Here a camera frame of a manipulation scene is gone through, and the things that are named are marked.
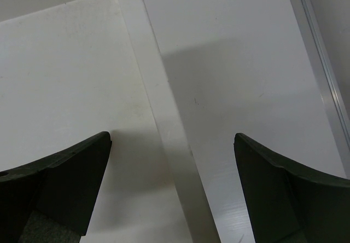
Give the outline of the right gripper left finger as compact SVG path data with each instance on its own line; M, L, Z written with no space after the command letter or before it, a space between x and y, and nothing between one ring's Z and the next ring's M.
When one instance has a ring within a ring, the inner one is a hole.
M79 242L110 155L102 131L65 150L1 171L1 242Z

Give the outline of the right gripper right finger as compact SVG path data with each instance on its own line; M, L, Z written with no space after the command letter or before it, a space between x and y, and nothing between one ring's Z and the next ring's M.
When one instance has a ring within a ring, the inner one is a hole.
M234 151L255 242L349 242L349 180L282 156L245 134Z

